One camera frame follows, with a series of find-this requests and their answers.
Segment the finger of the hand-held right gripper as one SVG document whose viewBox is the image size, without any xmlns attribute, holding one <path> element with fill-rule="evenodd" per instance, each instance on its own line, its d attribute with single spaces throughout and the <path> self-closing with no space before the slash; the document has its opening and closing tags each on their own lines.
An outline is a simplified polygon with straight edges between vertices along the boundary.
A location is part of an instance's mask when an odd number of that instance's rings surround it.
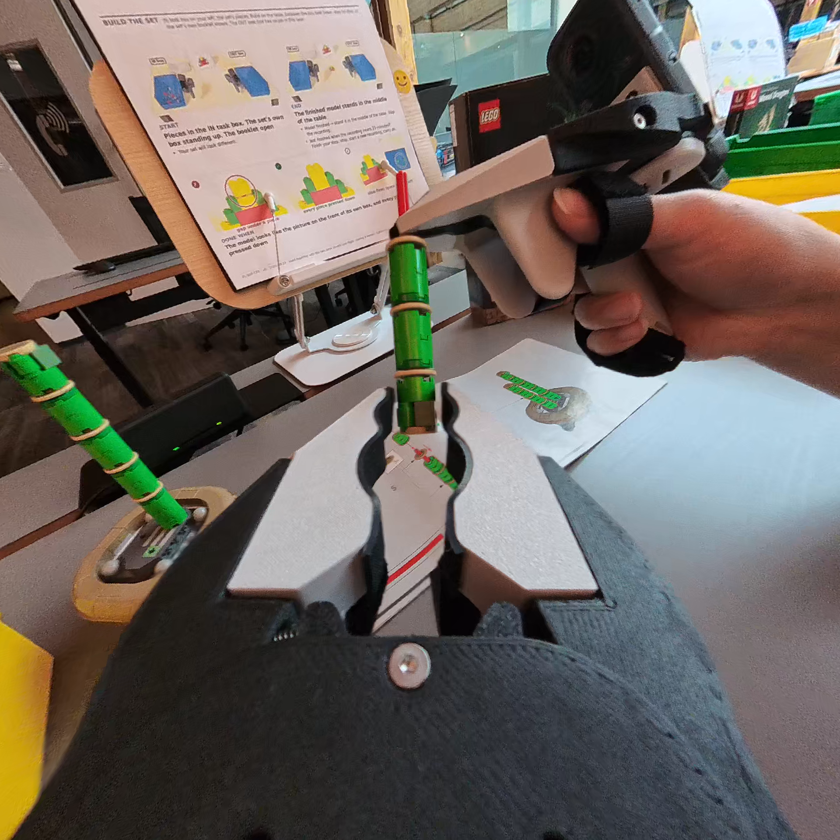
<svg viewBox="0 0 840 840">
<path fill-rule="evenodd" d="M 490 220 L 494 202 L 551 177 L 554 167 L 550 137 L 543 134 L 432 186 L 396 219 L 394 237 L 430 239 L 495 229 Z"/>
<path fill-rule="evenodd" d="M 392 226 L 392 248 L 407 255 L 408 249 L 426 251 L 459 249 L 465 237 L 484 232 L 498 237 L 497 227 L 489 219 L 463 219 L 458 222 L 433 225 L 432 227 L 402 229 L 398 222 Z"/>
</svg>

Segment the person's right hand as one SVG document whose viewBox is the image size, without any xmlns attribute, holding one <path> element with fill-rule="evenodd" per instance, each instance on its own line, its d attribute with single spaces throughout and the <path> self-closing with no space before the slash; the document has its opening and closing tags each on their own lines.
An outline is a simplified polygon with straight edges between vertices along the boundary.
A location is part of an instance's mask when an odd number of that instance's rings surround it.
<svg viewBox="0 0 840 840">
<path fill-rule="evenodd" d="M 838 235 L 726 192 L 652 197 L 644 254 L 691 361 L 728 356 L 816 373 L 838 357 Z"/>
</svg>

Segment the black device with green lights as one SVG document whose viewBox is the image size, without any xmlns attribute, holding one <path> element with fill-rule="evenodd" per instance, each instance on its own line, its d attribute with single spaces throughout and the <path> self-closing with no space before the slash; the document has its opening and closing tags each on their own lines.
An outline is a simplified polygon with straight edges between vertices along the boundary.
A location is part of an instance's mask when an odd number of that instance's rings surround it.
<svg viewBox="0 0 840 840">
<path fill-rule="evenodd" d="M 169 402 L 117 425 L 125 443 L 158 477 L 253 420 L 231 376 L 216 373 Z"/>
</svg>

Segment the tan brick pot with stalk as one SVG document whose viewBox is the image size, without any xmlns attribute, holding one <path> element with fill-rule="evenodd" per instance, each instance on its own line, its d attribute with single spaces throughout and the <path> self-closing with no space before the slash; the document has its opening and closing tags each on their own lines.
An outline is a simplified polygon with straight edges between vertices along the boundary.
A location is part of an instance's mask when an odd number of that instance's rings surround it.
<svg viewBox="0 0 840 840">
<path fill-rule="evenodd" d="M 110 421 L 33 340 L 1 350 L 2 368 L 125 490 L 134 506 L 81 562 L 72 585 L 77 612 L 93 623 L 127 625 L 165 572 L 236 500 L 215 486 L 168 490 Z"/>
</svg>

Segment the grey desk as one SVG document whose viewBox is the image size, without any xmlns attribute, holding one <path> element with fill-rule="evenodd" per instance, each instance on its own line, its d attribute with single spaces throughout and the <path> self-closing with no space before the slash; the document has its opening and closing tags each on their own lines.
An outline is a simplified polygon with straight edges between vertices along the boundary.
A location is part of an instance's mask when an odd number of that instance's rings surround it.
<svg viewBox="0 0 840 840">
<path fill-rule="evenodd" d="M 576 352 L 553 310 L 435 335 L 443 379 L 531 338 Z M 382 360 L 165 476 L 239 493 L 363 397 Z M 838 838 L 838 400 L 748 360 L 682 364 L 572 469 L 673 585 L 738 724 L 802 838 Z M 56 658 L 83 649 L 71 585 L 129 509 L 96 511 L 2 560 L 2 617 Z"/>
</svg>

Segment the yellow bin with green bricks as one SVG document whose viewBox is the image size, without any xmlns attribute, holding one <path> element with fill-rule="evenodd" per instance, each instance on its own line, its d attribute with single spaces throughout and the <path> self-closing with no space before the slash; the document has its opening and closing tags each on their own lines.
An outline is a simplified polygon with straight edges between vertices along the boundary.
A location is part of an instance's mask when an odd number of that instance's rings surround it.
<svg viewBox="0 0 840 840">
<path fill-rule="evenodd" d="M 39 796 L 53 658 L 1 623 L 1 838 L 15 835 Z"/>
</svg>

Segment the green brick bamboo stalk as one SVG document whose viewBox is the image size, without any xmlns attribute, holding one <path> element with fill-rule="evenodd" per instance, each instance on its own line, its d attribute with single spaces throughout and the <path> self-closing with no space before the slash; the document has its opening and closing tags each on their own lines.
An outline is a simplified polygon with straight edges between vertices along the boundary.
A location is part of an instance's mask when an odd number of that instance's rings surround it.
<svg viewBox="0 0 840 840">
<path fill-rule="evenodd" d="M 425 241 L 392 227 L 387 246 L 395 359 L 396 421 L 405 434 L 437 428 L 432 308 Z"/>
</svg>

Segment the black bamboo product box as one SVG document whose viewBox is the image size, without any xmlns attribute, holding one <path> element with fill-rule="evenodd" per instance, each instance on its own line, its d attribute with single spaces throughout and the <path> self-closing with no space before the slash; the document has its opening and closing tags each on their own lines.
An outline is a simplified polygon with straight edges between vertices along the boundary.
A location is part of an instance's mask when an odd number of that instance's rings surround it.
<svg viewBox="0 0 840 840">
<path fill-rule="evenodd" d="M 448 105 L 455 173 L 510 151 L 545 134 L 562 120 L 556 90 L 547 74 L 466 91 Z M 478 272 L 478 267 L 501 250 L 492 228 L 464 237 L 465 272 L 470 316 L 477 327 L 505 322 L 504 314 Z"/>
</svg>

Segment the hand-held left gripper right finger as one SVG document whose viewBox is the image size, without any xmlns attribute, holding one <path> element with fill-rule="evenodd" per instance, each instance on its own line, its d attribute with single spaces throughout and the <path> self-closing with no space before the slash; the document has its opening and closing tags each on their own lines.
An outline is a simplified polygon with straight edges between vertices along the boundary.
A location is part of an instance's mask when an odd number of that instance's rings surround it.
<svg viewBox="0 0 840 840">
<path fill-rule="evenodd" d="M 596 602 L 599 584 L 558 494 L 563 469 L 454 385 L 441 398 L 457 488 L 435 571 L 437 628 L 472 631 L 500 603 L 527 623 L 543 602 Z"/>
</svg>

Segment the printed instruction sheet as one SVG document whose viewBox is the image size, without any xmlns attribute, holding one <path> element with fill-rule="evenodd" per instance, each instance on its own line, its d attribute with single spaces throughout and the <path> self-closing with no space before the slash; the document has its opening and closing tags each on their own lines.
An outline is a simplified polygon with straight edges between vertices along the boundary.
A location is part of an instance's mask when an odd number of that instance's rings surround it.
<svg viewBox="0 0 840 840">
<path fill-rule="evenodd" d="M 387 239 L 428 189 L 368 2 L 75 2 L 230 286 Z"/>
</svg>

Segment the background desk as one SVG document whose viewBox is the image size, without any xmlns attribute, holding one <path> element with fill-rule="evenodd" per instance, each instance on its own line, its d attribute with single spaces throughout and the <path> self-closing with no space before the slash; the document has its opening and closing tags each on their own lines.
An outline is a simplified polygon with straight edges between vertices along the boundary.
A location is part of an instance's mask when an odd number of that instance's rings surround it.
<svg viewBox="0 0 840 840">
<path fill-rule="evenodd" d="M 186 263 L 176 250 L 133 259 L 99 274 L 73 270 L 36 282 L 18 303 L 13 316 L 19 322 L 34 322 L 66 313 L 132 399 L 141 408 L 148 408 L 154 402 L 151 395 L 81 308 L 135 288 L 187 274 Z"/>
</svg>

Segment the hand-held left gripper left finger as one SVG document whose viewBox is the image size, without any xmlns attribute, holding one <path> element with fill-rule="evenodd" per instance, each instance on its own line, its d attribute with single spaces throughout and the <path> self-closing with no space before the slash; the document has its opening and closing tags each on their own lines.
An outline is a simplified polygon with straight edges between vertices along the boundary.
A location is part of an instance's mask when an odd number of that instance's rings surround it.
<svg viewBox="0 0 840 840">
<path fill-rule="evenodd" d="M 290 459 L 233 572 L 231 595 L 332 604 L 350 634 L 370 634 L 387 567 L 382 507 L 394 391 L 381 388 Z"/>
</svg>

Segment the white instruction booklet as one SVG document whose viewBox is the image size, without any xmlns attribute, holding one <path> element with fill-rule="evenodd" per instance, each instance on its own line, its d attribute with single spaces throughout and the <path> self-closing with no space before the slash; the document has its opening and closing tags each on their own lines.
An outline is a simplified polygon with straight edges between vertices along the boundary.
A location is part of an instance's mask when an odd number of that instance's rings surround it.
<svg viewBox="0 0 840 840">
<path fill-rule="evenodd" d="M 537 455 L 566 467 L 626 421 L 665 379 L 626 377 L 525 339 L 451 384 Z M 442 423 L 432 434 L 408 434 L 395 424 L 385 442 L 385 472 L 374 490 L 388 579 L 376 632 L 424 593 L 445 551 L 447 506 L 458 483 L 445 465 L 447 446 Z"/>
</svg>

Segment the black office chair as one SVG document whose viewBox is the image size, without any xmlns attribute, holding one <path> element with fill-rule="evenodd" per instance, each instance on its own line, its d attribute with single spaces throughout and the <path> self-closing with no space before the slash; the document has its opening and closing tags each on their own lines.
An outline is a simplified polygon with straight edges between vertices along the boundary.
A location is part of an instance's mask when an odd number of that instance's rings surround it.
<svg viewBox="0 0 840 840">
<path fill-rule="evenodd" d="M 266 307 L 254 310 L 231 309 L 221 321 L 217 322 L 210 330 L 204 333 L 201 341 L 202 350 L 205 352 L 210 351 L 213 348 L 212 338 L 226 329 L 232 329 L 238 336 L 238 348 L 241 351 L 247 351 L 249 349 L 247 342 L 248 330 L 260 317 L 274 319 L 281 324 L 282 330 L 286 335 L 282 335 L 280 332 L 277 334 L 276 343 L 278 346 L 285 347 L 298 341 L 291 316 L 287 314 L 281 304 L 272 303 Z"/>
</svg>

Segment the dark green product box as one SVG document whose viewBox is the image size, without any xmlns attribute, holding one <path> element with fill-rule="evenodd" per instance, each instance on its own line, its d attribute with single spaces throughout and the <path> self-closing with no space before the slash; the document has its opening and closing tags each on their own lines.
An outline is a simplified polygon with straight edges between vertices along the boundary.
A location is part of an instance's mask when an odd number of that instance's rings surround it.
<svg viewBox="0 0 840 840">
<path fill-rule="evenodd" d="M 735 90 L 724 124 L 727 137 L 748 139 L 757 133 L 782 129 L 794 99 L 798 75 Z"/>
</svg>

